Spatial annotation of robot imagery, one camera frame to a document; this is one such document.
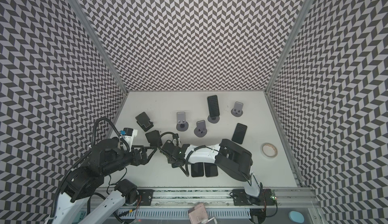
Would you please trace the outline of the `black stand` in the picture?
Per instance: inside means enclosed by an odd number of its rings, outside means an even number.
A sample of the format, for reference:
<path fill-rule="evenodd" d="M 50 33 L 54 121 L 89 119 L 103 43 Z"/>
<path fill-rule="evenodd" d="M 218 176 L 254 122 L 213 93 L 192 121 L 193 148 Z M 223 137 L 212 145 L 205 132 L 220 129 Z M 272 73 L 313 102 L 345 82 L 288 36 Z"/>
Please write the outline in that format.
<path fill-rule="evenodd" d="M 159 147 L 162 146 L 162 140 L 160 137 L 160 132 L 158 130 L 154 130 L 145 134 L 147 141 L 149 142 L 151 147 Z"/>
<path fill-rule="evenodd" d="M 137 115 L 135 119 L 137 124 L 143 129 L 144 132 L 147 132 L 154 127 L 153 122 L 145 112 L 142 112 Z"/>

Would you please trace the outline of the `grey round phone stand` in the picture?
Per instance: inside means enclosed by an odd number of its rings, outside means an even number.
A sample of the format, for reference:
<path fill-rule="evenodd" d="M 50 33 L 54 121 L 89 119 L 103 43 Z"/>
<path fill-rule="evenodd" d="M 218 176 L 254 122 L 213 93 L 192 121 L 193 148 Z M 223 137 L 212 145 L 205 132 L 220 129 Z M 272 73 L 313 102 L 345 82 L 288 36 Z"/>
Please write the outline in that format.
<path fill-rule="evenodd" d="M 241 117 L 243 114 L 243 110 L 242 110 L 243 106 L 244 106 L 243 103 L 236 101 L 234 103 L 232 110 L 231 110 L 231 114 L 235 117 Z"/>

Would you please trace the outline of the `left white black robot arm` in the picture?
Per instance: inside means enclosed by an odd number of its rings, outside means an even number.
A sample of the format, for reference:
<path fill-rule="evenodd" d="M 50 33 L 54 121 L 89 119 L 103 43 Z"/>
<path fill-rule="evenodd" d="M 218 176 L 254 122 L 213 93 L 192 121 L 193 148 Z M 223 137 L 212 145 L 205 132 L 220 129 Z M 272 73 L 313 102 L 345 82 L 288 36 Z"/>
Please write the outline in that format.
<path fill-rule="evenodd" d="M 107 122 L 117 136 L 97 143 L 97 127 L 102 121 Z M 129 165 L 147 164 L 161 146 L 160 142 L 150 147 L 133 146 L 134 138 L 134 129 L 125 128 L 118 131 L 108 118 L 97 119 L 93 126 L 91 148 L 76 161 L 60 181 L 51 213 L 45 223 L 71 224 L 85 206 L 87 213 L 81 221 L 83 224 L 102 224 L 110 216 L 125 224 L 126 221 L 117 211 L 125 204 L 139 206 L 141 195 L 137 191 L 137 186 L 127 179 L 121 179 L 107 197 L 96 190 L 104 183 L 106 176 Z"/>

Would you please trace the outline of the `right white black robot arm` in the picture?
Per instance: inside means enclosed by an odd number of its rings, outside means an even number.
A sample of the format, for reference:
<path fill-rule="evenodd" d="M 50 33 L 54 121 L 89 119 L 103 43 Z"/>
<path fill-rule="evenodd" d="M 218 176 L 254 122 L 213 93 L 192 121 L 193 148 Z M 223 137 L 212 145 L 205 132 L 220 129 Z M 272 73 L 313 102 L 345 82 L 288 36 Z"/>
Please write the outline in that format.
<path fill-rule="evenodd" d="M 156 141 L 159 151 L 168 162 L 182 170 L 189 177 L 189 165 L 196 163 L 213 164 L 232 179 L 243 184 L 245 197 L 240 200 L 246 205 L 258 205 L 263 192 L 252 169 L 253 160 L 250 151 L 228 139 L 222 139 L 215 145 L 179 145 L 179 137 L 173 132 L 161 134 Z"/>

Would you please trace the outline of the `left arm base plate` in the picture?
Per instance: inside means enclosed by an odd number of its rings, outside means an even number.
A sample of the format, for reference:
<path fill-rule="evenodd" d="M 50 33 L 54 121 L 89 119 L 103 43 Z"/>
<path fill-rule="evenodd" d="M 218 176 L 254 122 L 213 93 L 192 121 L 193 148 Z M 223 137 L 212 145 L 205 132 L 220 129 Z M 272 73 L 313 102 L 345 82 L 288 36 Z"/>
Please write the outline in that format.
<path fill-rule="evenodd" d="M 136 199 L 139 201 L 138 206 L 151 206 L 153 195 L 153 189 L 138 189 L 136 197 Z"/>

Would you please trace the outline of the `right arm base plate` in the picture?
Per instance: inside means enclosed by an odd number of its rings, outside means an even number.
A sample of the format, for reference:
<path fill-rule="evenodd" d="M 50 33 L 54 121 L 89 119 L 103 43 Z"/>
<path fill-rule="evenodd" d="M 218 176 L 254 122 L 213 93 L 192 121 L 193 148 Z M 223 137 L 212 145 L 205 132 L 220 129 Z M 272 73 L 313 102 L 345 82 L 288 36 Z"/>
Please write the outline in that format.
<path fill-rule="evenodd" d="M 233 189 L 229 193 L 235 206 L 276 206 L 277 198 L 274 191 L 271 189 L 264 189 L 258 197 L 249 196 L 243 189 Z"/>

